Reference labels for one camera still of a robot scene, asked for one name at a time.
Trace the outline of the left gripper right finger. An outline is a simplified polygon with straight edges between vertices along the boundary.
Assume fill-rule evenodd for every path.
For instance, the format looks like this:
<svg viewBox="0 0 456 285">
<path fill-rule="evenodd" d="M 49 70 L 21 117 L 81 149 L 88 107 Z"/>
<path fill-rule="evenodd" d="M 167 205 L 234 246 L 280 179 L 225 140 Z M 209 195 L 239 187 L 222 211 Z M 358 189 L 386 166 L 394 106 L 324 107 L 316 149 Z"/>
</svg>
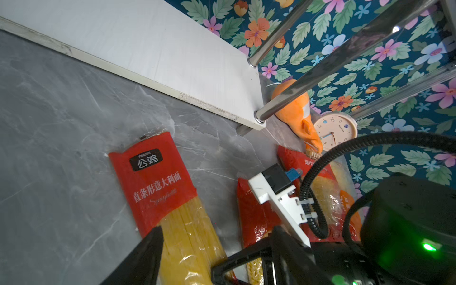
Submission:
<svg viewBox="0 0 456 285">
<path fill-rule="evenodd" d="M 273 285 L 330 285 L 332 282 L 314 260 L 310 248 L 301 245 L 281 226 L 270 234 Z"/>
</svg>

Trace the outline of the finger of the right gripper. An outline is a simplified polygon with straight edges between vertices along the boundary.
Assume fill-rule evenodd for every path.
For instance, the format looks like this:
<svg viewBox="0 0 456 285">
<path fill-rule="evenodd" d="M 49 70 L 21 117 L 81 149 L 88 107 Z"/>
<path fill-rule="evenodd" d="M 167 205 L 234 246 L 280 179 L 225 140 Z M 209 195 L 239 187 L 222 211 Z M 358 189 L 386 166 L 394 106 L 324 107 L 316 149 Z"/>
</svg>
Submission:
<svg viewBox="0 0 456 285">
<path fill-rule="evenodd" d="M 228 272 L 241 266 L 247 266 L 249 282 L 228 277 Z M 272 247 L 251 245 L 230 256 L 226 261 L 212 267 L 211 281 L 214 285 L 275 285 Z"/>
</svg>

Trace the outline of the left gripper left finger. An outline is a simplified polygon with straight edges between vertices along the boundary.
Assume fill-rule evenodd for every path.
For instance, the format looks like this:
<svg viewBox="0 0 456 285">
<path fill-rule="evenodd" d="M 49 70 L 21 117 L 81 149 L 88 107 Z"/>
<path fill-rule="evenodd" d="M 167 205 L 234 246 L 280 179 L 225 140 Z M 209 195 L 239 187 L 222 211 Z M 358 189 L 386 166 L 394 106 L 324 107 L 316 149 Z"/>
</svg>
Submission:
<svg viewBox="0 0 456 285">
<path fill-rule="evenodd" d="M 164 244 L 161 226 L 153 228 L 101 285 L 155 285 Z"/>
</svg>

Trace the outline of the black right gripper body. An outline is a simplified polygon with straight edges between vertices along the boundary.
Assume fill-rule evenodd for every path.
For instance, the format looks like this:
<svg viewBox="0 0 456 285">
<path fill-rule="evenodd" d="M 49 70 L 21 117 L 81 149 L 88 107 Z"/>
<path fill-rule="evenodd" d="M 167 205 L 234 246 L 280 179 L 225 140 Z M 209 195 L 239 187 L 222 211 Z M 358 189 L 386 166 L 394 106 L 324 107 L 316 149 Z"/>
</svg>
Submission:
<svg viewBox="0 0 456 285">
<path fill-rule="evenodd" d="M 316 265 L 335 285 L 394 285 L 395 278 L 340 242 L 312 243 Z"/>
</svg>

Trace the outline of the red macaroni bag large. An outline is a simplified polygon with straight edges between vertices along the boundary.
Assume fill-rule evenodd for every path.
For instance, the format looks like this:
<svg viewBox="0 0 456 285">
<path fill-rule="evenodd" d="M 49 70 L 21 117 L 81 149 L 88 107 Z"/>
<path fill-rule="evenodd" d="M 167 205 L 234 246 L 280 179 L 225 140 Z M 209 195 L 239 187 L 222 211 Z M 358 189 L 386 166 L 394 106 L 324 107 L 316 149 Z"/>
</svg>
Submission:
<svg viewBox="0 0 456 285">
<path fill-rule="evenodd" d="M 240 215 L 243 248 L 248 248 L 260 240 L 268 237 L 275 226 L 281 224 L 279 216 L 271 209 L 269 203 L 259 204 L 248 181 L 243 178 L 237 180 L 237 204 Z M 248 281 L 252 285 L 273 284 L 269 274 L 274 270 L 261 258 L 247 263 Z"/>
</svg>

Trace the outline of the red macaroni bag small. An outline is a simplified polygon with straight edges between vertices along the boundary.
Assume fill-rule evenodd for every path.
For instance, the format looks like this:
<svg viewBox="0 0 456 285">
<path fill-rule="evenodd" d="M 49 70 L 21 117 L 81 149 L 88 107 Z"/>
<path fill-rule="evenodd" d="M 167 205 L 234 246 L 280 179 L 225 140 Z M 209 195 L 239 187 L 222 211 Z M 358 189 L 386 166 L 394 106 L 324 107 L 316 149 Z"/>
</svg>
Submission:
<svg viewBox="0 0 456 285">
<path fill-rule="evenodd" d="M 309 157 L 305 153 L 291 150 L 283 146 L 278 146 L 277 155 L 281 165 L 287 171 L 292 168 L 301 169 L 303 175 L 306 175 L 316 162 L 313 156 Z M 348 168 L 345 160 L 342 158 L 338 158 L 332 162 L 341 163 Z M 343 242 L 343 230 L 338 230 L 339 223 L 337 216 L 340 213 L 337 198 L 338 184 L 330 164 L 327 165 L 314 179 L 311 185 L 311 190 L 317 197 L 319 205 L 321 206 L 328 223 L 328 238 L 325 241 Z"/>
</svg>

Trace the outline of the red spaghetti pack front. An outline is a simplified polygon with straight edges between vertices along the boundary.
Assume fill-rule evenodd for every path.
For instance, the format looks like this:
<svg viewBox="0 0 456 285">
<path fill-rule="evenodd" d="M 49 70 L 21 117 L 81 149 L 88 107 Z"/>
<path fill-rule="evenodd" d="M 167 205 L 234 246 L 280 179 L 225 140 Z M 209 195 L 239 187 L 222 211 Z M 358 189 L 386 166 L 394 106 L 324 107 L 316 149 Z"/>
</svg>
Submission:
<svg viewBox="0 0 456 285">
<path fill-rule="evenodd" d="M 171 133 L 109 153 L 141 237 L 163 230 L 163 285 L 210 285 L 211 268 L 226 259 Z"/>
</svg>

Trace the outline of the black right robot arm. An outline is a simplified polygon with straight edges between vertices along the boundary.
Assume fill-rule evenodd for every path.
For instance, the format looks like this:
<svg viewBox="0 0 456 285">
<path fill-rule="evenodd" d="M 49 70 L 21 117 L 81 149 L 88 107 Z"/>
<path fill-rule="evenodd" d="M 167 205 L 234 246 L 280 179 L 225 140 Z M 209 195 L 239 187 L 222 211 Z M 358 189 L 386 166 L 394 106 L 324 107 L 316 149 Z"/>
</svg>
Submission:
<svg viewBox="0 0 456 285">
<path fill-rule="evenodd" d="M 369 207 L 355 242 L 301 245 L 277 226 L 265 239 L 211 270 L 215 285 L 228 271 L 261 259 L 267 285 L 453 285 L 456 282 L 456 192 L 394 175 L 358 199 L 348 216 Z"/>
</svg>

